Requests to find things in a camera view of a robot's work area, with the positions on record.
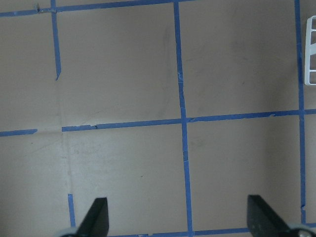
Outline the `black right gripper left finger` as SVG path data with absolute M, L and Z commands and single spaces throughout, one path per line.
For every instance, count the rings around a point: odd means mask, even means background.
M 109 232 L 109 212 L 106 197 L 96 198 L 75 233 L 76 237 L 106 237 Z

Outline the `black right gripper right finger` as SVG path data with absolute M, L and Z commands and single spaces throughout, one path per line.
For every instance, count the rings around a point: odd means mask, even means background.
M 253 237 L 297 237 L 260 195 L 247 197 L 247 227 Z

